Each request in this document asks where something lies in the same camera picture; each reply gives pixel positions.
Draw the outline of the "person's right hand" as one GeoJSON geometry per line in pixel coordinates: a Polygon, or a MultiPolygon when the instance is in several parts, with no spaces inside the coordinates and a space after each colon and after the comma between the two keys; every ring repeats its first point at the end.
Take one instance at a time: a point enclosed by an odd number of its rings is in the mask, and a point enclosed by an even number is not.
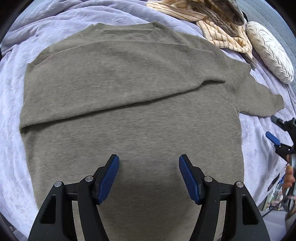
{"type": "Polygon", "coordinates": [[[282,185],[283,202],[295,200],[295,154],[287,155],[287,161],[282,185]]]}

